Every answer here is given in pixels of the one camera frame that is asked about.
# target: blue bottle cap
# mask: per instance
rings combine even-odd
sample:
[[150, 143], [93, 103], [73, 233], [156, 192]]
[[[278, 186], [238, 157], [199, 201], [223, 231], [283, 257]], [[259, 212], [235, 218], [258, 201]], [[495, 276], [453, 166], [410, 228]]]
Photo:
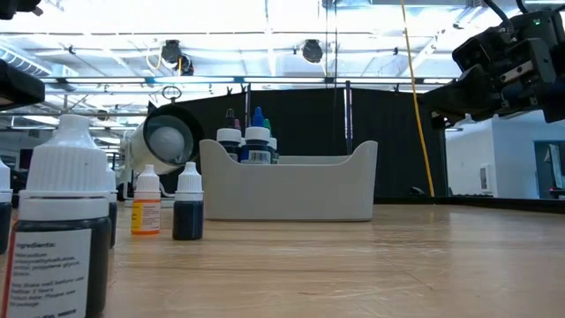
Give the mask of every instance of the blue bottle cap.
[[261, 107], [258, 107], [255, 109], [255, 114], [253, 115], [253, 121], [251, 123], [251, 126], [254, 127], [262, 127], [263, 126], [263, 110], [261, 109]]

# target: white tray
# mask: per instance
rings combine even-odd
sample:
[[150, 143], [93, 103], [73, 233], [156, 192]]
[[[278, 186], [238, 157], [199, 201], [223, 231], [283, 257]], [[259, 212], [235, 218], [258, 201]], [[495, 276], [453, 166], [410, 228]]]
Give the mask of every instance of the white tray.
[[281, 156], [280, 164], [233, 161], [214, 140], [200, 142], [209, 220], [368, 221], [373, 218], [377, 142], [351, 156]]

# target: bottle label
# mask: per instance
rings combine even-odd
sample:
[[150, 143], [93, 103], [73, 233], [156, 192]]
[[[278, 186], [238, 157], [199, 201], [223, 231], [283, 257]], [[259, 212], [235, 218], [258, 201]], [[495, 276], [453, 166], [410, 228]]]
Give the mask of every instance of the bottle label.
[[271, 153], [263, 150], [249, 150], [249, 156], [241, 163], [250, 164], [271, 164]]
[[3, 318], [87, 315], [92, 230], [13, 232]]
[[238, 161], [239, 158], [237, 157], [237, 154], [228, 154], [230, 156], [231, 159]]
[[132, 231], [158, 231], [161, 228], [161, 201], [134, 201]]

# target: wood grain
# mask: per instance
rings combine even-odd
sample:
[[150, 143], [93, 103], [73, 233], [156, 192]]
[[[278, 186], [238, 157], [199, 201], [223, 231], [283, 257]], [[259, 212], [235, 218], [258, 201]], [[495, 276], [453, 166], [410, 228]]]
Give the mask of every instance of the wood grain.
[[170, 210], [147, 237], [130, 213], [105, 317], [565, 316], [563, 216], [376, 206], [371, 223], [206, 222], [178, 242]]

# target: table surface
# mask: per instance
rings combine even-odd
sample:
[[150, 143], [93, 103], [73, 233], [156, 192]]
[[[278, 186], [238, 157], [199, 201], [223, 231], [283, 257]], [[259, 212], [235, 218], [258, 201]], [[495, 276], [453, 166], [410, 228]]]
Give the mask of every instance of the table surface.
[[375, 206], [370, 223], [206, 222], [180, 242], [170, 209], [155, 236], [130, 215], [104, 317], [565, 316], [565, 216]]

